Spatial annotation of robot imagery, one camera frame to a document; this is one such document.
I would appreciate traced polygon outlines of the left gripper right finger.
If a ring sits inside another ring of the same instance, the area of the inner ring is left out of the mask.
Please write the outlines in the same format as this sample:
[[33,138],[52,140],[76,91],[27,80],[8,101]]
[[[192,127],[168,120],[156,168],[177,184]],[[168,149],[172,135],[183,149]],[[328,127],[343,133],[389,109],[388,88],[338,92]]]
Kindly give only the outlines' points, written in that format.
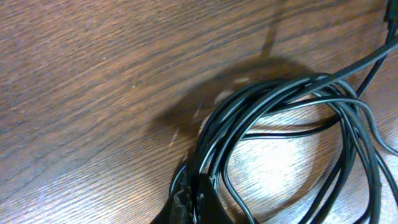
[[206,174],[199,176],[195,214],[199,224],[233,224]]

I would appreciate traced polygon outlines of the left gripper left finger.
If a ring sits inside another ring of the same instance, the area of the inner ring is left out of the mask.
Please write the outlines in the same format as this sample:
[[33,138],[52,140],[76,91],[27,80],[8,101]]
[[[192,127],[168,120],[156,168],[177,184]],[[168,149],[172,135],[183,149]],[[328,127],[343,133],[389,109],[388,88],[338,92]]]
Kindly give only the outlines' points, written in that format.
[[175,186],[162,210],[150,224],[192,224],[192,202],[191,185]]

